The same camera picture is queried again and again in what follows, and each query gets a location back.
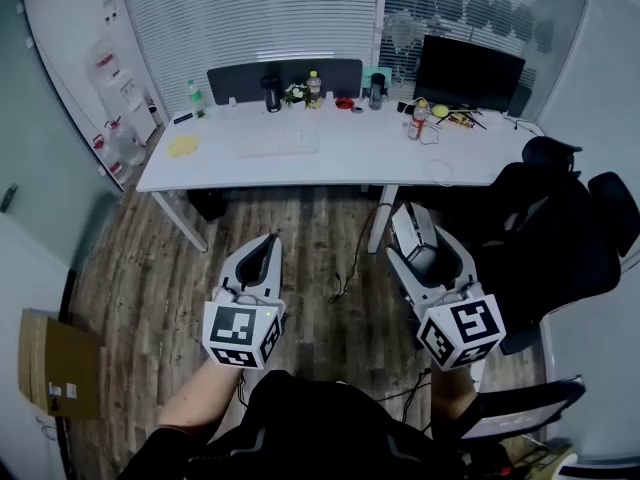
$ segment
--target wooden floor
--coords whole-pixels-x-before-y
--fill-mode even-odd
[[[226,214],[211,224],[182,203],[209,243],[207,253],[199,253],[150,196],[132,189],[95,244],[74,291],[71,319],[99,334],[104,344],[102,419],[70,424],[76,478],[114,478],[142,446],[162,405],[207,357],[200,345],[203,305],[222,262],[270,231],[281,231],[281,297],[290,315],[271,368],[343,380],[382,398],[412,387],[428,366],[426,352],[413,347],[383,249],[366,253],[368,233],[348,293],[336,304],[328,302],[338,288],[335,273],[344,278],[350,268],[375,200],[354,187],[247,189],[226,196]],[[509,357],[492,354],[484,388],[543,382],[540,357],[533,349]],[[261,376],[246,374],[245,398]],[[429,422],[429,398],[429,388],[421,389],[409,412],[411,425]],[[400,419],[404,400],[384,404]],[[221,432],[241,417],[234,398]],[[528,442],[515,438],[507,447],[517,456]]]

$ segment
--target wall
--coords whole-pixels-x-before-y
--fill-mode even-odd
[[[640,202],[640,0],[589,0],[581,29],[539,124],[582,146],[576,167],[588,181],[612,170]],[[636,242],[632,251],[637,251]],[[583,456],[640,455],[640,266],[611,293],[550,315],[556,378],[585,377],[587,394],[556,425]]]
[[[533,0],[534,23],[551,20],[553,34],[549,50],[540,50],[533,40],[525,44],[522,57],[525,69],[535,70],[535,82],[531,98],[525,107],[523,118],[536,120],[560,76],[562,67],[576,37],[586,0]]]
[[[51,311],[57,317],[67,271],[0,215],[0,460],[16,480],[65,478],[58,443],[45,438],[36,420],[55,425],[54,419],[18,391],[18,339],[22,308]]]
[[[36,45],[60,98],[87,142],[109,119],[86,71],[86,54],[104,34],[119,48],[122,66],[131,66],[156,103],[155,91],[135,40],[123,0],[24,0]],[[117,18],[105,21],[116,12]],[[166,122],[166,114],[161,107]]]
[[[120,191],[82,143],[25,41],[19,0],[0,0],[0,194],[13,183],[6,213],[67,267],[79,268],[88,243]]]
[[[81,267],[120,191],[98,173],[38,53],[27,46],[19,1],[0,0],[0,194],[18,184],[0,214],[0,461],[18,480],[62,480],[58,443],[41,430],[54,420],[18,390],[21,312],[58,316],[69,268]]]

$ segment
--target cardboard box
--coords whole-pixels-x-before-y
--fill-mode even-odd
[[[18,388],[50,416],[100,417],[97,337],[32,309],[22,311]]]

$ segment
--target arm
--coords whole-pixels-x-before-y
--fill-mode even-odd
[[[227,412],[243,370],[220,366],[211,358],[162,408],[159,427],[171,427],[193,435],[215,433]]]
[[[443,372],[431,363],[431,421],[434,427],[457,420],[477,396],[467,366]]]
[[[218,429],[242,371],[207,359],[162,408],[158,428],[118,478],[184,478],[189,458]]]

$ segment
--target paper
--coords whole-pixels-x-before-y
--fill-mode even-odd
[[[192,135],[178,135],[171,144],[169,144],[169,156],[176,158],[178,156],[190,155],[200,144],[200,138]]]
[[[62,388],[60,386],[54,386],[49,382],[49,394],[51,396],[62,396]]]
[[[78,388],[75,384],[67,382],[67,398],[78,398]]]

